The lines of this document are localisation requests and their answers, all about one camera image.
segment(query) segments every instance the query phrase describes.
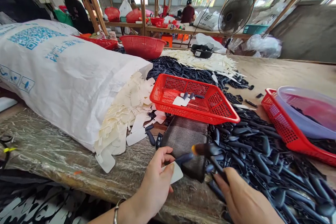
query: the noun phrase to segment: bracelet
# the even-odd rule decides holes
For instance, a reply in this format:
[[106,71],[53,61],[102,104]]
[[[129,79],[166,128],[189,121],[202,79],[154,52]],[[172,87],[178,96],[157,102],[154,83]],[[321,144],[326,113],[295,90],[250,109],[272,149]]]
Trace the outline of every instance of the bracelet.
[[121,199],[118,201],[117,205],[114,208],[114,219],[113,219],[113,224],[117,224],[117,213],[118,213],[118,209],[121,203],[123,203],[125,201],[125,199]]

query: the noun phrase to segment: black hoodie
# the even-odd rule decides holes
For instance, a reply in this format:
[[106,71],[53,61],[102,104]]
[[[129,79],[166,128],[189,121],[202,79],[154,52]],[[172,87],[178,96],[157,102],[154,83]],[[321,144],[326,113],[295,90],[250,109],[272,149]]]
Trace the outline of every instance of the black hoodie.
[[88,15],[81,2],[78,0],[64,0],[64,2],[74,27],[81,33],[94,33],[93,25],[89,21]]

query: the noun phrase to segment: green basket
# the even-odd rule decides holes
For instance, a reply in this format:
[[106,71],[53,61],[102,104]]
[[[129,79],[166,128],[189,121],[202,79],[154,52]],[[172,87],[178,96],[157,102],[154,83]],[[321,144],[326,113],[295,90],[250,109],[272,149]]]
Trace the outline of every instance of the green basket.
[[269,26],[260,25],[260,24],[248,24],[245,25],[243,33],[244,34],[261,34],[267,30]]

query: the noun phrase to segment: qr code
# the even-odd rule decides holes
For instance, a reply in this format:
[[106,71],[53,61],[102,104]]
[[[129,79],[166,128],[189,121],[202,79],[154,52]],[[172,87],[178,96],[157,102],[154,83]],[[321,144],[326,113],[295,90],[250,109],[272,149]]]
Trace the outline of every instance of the qr code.
[[53,31],[47,27],[36,26],[16,33],[8,38],[8,40],[24,46],[29,50],[33,50],[38,44],[43,43],[52,37],[60,36],[66,37],[67,35]]

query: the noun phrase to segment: table surface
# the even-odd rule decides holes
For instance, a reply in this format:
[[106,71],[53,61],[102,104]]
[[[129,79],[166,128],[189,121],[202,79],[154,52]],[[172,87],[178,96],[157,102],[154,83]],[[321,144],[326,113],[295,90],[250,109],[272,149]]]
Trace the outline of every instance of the table surface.
[[[225,36],[224,34],[220,33],[219,31],[208,31],[204,30],[201,28],[196,28],[195,26],[186,26],[185,30],[173,30],[169,29],[170,24],[168,25],[168,28],[158,28],[156,26],[147,26],[146,30],[151,31],[151,32],[165,32],[165,33],[181,33],[181,34],[189,34],[193,35],[194,33],[203,33],[204,35],[207,36],[212,36],[212,37],[229,37]],[[238,33],[233,35],[234,38],[241,38],[241,39],[249,39],[251,37],[250,34],[243,34],[243,29],[240,30]]]
[[[247,76],[245,79],[250,85],[255,85],[252,91],[230,87],[229,92],[241,94],[244,99],[258,104],[257,112],[263,118],[266,114],[260,105],[261,99],[255,97],[259,93],[265,93],[265,88],[294,85],[335,97],[334,65],[234,55],[229,57],[237,61],[239,71]],[[0,113],[0,124],[2,134],[14,135],[14,142],[9,147],[17,148],[11,152],[7,168],[30,171],[113,203],[136,192],[155,153],[155,148],[146,138],[127,147],[122,155],[115,156],[116,165],[106,174],[90,151],[24,104],[17,104]],[[165,128],[155,125],[152,133],[163,133]],[[331,176],[335,174],[336,169],[333,167],[323,167],[325,173]],[[224,222],[221,218],[224,205],[217,200],[206,183],[201,184],[184,177],[173,184],[173,189],[174,194],[168,196],[156,219],[170,224]]]

